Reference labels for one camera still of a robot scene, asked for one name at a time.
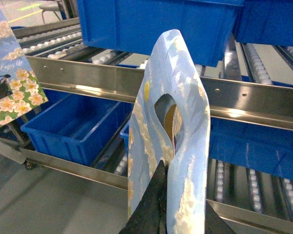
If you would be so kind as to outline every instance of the gray concrete floor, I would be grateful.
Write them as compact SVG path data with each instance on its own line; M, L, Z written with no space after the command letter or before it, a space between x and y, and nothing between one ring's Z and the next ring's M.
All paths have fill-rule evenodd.
M42 13L38 4L52 1L38 0L0 0L0 9L10 26L36 26L43 24ZM45 22L59 21L53 12L44 13Z
M0 155L0 234L117 234L127 193Z

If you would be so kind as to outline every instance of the metal shelf frame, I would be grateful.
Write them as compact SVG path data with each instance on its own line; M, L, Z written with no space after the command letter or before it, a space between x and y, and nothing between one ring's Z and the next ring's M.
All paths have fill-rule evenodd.
M22 38L78 23L79 19L69 19L18 29L14 33L17 38ZM98 48L87 49L86 46L81 48L83 51L77 51L77 54L70 54L60 60L27 56L41 86L44 89L134 103L144 70L80 62L85 61L91 53L101 51ZM242 82L232 40L225 54L224 74L225 79L201 76L209 98L211 116L293 130L293 88ZM19 129L14 129L21 136ZM112 186L120 194L127 193L127 178L124 176L38 153L27 145L26 140L19 143L0 138L0 154L18 163L29 160ZM241 230L241 233L293 234L293 222L212 200L207 202L220 217L235 230Z

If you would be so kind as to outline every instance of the metal caster wheel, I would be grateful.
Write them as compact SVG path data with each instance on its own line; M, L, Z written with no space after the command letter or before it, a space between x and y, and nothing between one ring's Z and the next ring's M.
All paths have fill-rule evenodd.
M25 166L26 170L32 170L35 167L37 167L37 164L26 160L25 163L24 163L24 166Z

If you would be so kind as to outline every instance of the blue storage crate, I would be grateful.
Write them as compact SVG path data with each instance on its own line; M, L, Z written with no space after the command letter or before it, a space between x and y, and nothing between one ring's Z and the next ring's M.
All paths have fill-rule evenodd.
M238 42L293 46L293 0L246 0L234 34Z
M128 154L128 123L121 137ZM293 180L293 131L211 118L209 156Z
M69 95L27 122L36 150L90 165L130 113L132 104Z
M129 122L125 124L123 129L120 132L121 138L124 139L126 153L128 155L128 146L129 146Z
M194 63L216 66L244 0L78 0L84 44L150 55L179 29Z

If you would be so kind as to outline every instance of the printed cloud pattern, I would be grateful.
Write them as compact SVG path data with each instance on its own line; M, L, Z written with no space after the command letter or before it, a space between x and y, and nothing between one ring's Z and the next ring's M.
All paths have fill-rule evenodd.
M0 22L0 41L3 38L8 38L13 35L13 31L10 28L7 21L3 20Z
M24 55L23 50L21 48L16 48L13 52L3 57L3 60L15 60L19 57L22 57L23 55Z

